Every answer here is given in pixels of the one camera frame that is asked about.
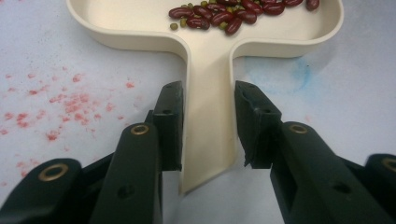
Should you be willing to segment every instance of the blue stain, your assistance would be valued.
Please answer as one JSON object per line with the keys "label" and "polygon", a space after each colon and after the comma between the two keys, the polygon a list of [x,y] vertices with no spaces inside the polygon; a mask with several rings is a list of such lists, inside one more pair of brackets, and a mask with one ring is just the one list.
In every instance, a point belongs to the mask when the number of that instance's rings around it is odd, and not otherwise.
{"label": "blue stain", "polygon": [[312,80],[304,57],[293,59],[246,57],[245,71],[251,82],[272,94],[293,94],[305,90]]}

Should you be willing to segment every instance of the white table surface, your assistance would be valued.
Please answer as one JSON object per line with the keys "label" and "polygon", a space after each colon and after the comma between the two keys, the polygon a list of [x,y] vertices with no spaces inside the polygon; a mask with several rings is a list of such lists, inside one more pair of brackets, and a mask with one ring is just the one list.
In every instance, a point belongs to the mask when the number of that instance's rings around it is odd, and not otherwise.
{"label": "white table surface", "polygon": [[[358,164],[396,154],[396,2],[344,1],[340,32],[295,59],[238,58],[235,79],[258,85],[283,113]],[[0,204],[54,158],[86,166],[152,109],[161,86],[185,81],[176,55],[93,41],[65,1],[0,0]],[[268,170],[235,166],[184,197],[164,174],[164,223],[283,223]]]}

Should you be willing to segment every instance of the plastic tray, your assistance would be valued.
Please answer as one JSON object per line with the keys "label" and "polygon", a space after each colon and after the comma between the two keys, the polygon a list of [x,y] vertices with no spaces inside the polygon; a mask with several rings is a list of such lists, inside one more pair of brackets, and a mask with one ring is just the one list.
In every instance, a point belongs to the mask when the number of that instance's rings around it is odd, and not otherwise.
{"label": "plastic tray", "polygon": [[233,36],[217,28],[178,29],[169,24],[171,8],[185,0],[67,0],[74,18],[90,35],[116,49],[173,52],[187,64],[181,192],[205,183],[235,160],[233,58],[297,57],[315,49],[340,29],[341,0],[321,0],[309,12],[304,3],[280,16],[261,15]]}

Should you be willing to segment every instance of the red kidney bean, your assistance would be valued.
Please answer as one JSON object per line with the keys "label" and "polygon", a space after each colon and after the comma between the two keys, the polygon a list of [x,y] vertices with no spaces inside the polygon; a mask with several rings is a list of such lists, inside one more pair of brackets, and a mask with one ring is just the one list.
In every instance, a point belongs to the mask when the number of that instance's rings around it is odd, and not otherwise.
{"label": "red kidney bean", "polygon": [[204,18],[189,17],[186,21],[190,28],[207,30],[210,27],[210,22]]}
{"label": "red kidney bean", "polygon": [[257,20],[257,15],[252,10],[238,9],[233,14],[247,24],[253,24]]}
{"label": "red kidney bean", "polygon": [[206,7],[201,7],[201,6],[194,6],[192,8],[195,14],[198,16],[205,17],[207,20],[211,20],[213,17],[212,11],[207,9]]}
{"label": "red kidney bean", "polygon": [[237,18],[237,17],[235,17],[235,18],[233,18],[229,23],[228,23],[228,25],[225,27],[225,34],[226,35],[233,35],[233,34],[235,34],[238,30],[239,30],[239,27],[241,27],[241,24],[242,24],[242,20],[241,19],[239,19],[239,18]]}
{"label": "red kidney bean", "polygon": [[237,0],[216,0],[217,3],[223,4],[225,6],[234,7],[238,5]]}
{"label": "red kidney bean", "polygon": [[206,8],[212,11],[227,11],[227,7],[222,4],[217,3],[209,3],[206,5]]}
{"label": "red kidney bean", "polygon": [[211,23],[214,26],[218,26],[222,22],[224,22],[224,21],[229,22],[232,19],[233,19],[233,13],[224,11],[224,12],[219,12],[218,14],[214,15]]}
{"label": "red kidney bean", "polygon": [[313,11],[319,7],[319,0],[306,0],[305,7],[308,11]]}
{"label": "red kidney bean", "polygon": [[283,5],[281,2],[268,3],[262,6],[262,10],[264,11],[264,14],[277,16],[282,14],[282,12],[285,10],[285,5]]}
{"label": "red kidney bean", "polygon": [[175,7],[169,11],[169,17],[173,19],[180,19],[182,17],[191,17],[194,12],[188,7]]}
{"label": "red kidney bean", "polygon": [[250,9],[250,10],[253,10],[254,12],[256,12],[257,15],[260,15],[263,13],[262,7],[250,0],[242,0],[241,4],[244,8]]}
{"label": "red kidney bean", "polygon": [[282,0],[282,2],[285,7],[296,7],[300,5],[303,0]]}
{"label": "red kidney bean", "polygon": [[262,4],[268,4],[268,3],[276,3],[277,0],[261,0]]}

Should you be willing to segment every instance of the red stain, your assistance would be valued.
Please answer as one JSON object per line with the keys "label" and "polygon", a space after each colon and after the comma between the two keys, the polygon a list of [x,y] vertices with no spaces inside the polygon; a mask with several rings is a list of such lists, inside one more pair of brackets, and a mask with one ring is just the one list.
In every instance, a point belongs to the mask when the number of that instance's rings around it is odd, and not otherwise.
{"label": "red stain", "polygon": [[5,117],[6,119],[12,119],[12,118],[14,118],[14,115],[8,112],[8,113],[6,113],[6,114],[4,115],[4,117]]}
{"label": "red stain", "polygon": [[50,142],[55,141],[58,136],[59,136],[59,132],[58,131],[50,131],[49,133],[46,133],[47,138],[49,139]]}
{"label": "red stain", "polygon": [[99,120],[99,119],[102,118],[102,116],[101,116],[100,114],[95,114],[93,117],[94,117],[96,120]]}
{"label": "red stain", "polygon": [[20,126],[21,128],[27,128],[29,126],[29,123],[24,121],[24,119],[26,119],[27,116],[28,116],[27,113],[22,113],[22,114],[19,114],[17,116],[17,124],[18,124],[18,126]]}
{"label": "red stain", "polygon": [[37,91],[29,91],[29,94],[30,95],[36,95],[36,94],[38,94],[38,92]]}
{"label": "red stain", "polygon": [[40,110],[38,112],[38,115],[36,116],[36,118],[37,119],[43,119],[46,114],[47,114],[47,112],[45,110]]}
{"label": "red stain", "polygon": [[80,82],[82,74],[75,74],[73,77],[73,82]]}
{"label": "red stain", "polygon": [[2,129],[2,130],[0,130],[0,134],[6,135],[6,134],[8,134],[8,131],[6,129]]}
{"label": "red stain", "polygon": [[127,82],[125,85],[126,85],[126,88],[129,88],[129,89],[134,87],[134,83],[133,82]]}
{"label": "red stain", "polygon": [[111,103],[108,103],[107,106],[106,106],[106,111],[110,112],[110,111],[112,111],[114,109],[114,107],[116,107],[116,106],[111,104]]}

